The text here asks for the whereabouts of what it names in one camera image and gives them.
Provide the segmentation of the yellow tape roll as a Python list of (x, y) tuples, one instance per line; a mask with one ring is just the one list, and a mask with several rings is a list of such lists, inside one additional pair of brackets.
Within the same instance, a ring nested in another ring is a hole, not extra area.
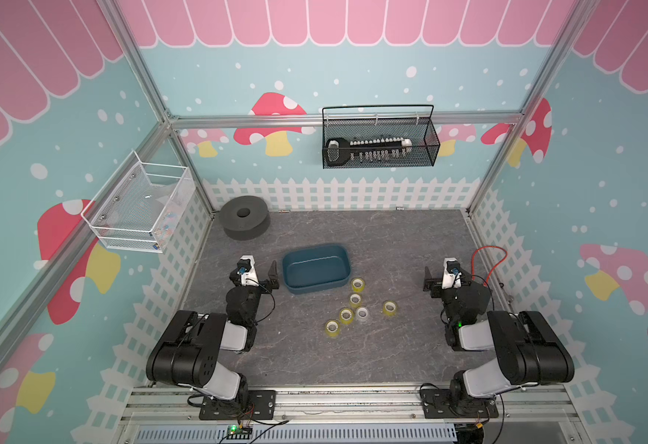
[(339, 313), (339, 321), (343, 325), (350, 325), (355, 320), (355, 312), (350, 308), (343, 308)]
[(349, 304), (353, 309), (357, 309), (362, 305), (362, 296), (359, 293), (352, 293), (349, 296)]
[(394, 301), (386, 301), (381, 307), (381, 311), (385, 316), (394, 316), (398, 311), (398, 304)]
[(337, 320), (329, 320), (325, 324), (325, 330), (330, 338), (336, 338), (341, 333), (341, 327)]
[(360, 277), (355, 278), (351, 281), (351, 289), (354, 293), (361, 293), (365, 289), (365, 281)]

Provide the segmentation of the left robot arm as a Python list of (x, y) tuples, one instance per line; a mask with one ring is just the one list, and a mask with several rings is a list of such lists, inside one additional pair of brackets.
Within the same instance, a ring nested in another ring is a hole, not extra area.
[(246, 376), (221, 364), (219, 355), (252, 349), (261, 323), (260, 299), (280, 288), (277, 264), (260, 280), (254, 257), (244, 255), (230, 279), (233, 288), (226, 294), (225, 312), (177, 311), (146, 360), (149, 381), (191, 388), (203, 398), (203, 419), (253, 417), (267, 405), (250, 392)]

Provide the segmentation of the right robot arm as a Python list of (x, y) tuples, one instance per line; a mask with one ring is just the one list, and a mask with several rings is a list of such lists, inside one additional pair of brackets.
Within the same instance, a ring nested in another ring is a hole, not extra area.
[(496, 418), (496, 401), (514, 390), (567, 383), (576, 367), (570, 352), (537, 311), (492, 310), (492, 289), (482, 277), (445, 262), (441, 277), (426, 269), (423, 290), (442, 301), (448, 346), (458, 352), (493, 352), (489, 362), (459, 370), (450, 386), (419, 387), (425, 418)]

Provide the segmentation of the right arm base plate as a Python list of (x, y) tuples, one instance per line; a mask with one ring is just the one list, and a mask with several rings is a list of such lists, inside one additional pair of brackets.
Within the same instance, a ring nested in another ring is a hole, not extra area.
[(424, 385), (418, 389), (426, 419), (464, 419), (486, 422), (499, 417), (496, 401)]

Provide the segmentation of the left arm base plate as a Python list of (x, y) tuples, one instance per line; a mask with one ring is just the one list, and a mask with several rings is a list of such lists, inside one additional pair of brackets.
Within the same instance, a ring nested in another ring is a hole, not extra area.
[(198, 418), (203, 421), (225, 419), (272, 420), (277, 392), (275, 390), (252, 390), (239, 394), (231, 401), (205, 397)]

